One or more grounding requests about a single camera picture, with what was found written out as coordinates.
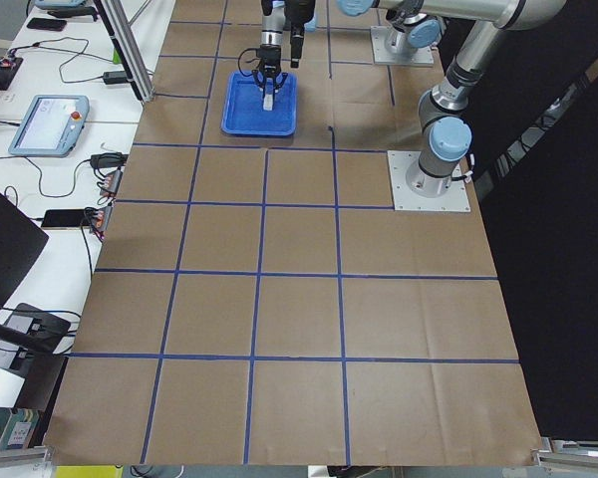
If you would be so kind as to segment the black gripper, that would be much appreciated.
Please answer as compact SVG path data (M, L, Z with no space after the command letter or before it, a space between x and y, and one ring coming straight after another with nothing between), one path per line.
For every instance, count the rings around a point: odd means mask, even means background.
M290 68L298 69L302 59L304 45L304 27L292 27L290 29ZM287 73L281 69L281 47L279 45L264 44L255 49L258 64L252 70L252 79L258 88L262 100L266 97L266 82L272 82L271 95L276 94L283 88Z
M293 35L315 30L315 0L287 0L284 14Z

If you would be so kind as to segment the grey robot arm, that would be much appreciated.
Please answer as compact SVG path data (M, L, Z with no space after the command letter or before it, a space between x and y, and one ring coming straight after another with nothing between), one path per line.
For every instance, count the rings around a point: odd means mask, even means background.
M374 27L386 53L410 63L428 49L441 34L438 19L398 1L386 6L387 27ZM314 1L263 1L261 3L260 45L252 51L257 65L247 74L262 95L264 108L272 109L275 97L284 87L289 74L282 68L284 34L290 36L290 67L297 69L303 56L305 34L316 24Z
M410 190L420 196L444 195L454 181L456 165L468 156L472 140L460 118L468 96L509 30L530 30L552 19L563 1L340 1L340 10L359 16L371 8L394 10L407 16L432 14L473 20L466 40L444 79L421 96L419 119L424 147L406 173Z

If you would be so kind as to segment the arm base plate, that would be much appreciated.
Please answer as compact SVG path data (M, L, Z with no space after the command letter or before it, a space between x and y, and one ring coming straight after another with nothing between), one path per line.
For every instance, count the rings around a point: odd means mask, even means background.
M464 180L454 176L434 178L419 165L419 151L387 152L391 190L396 211L469 213Z
M431 67L434 64L434 36L420 39L414 31L404 33L393 27L373 26L370 30L374 63L408 67Z

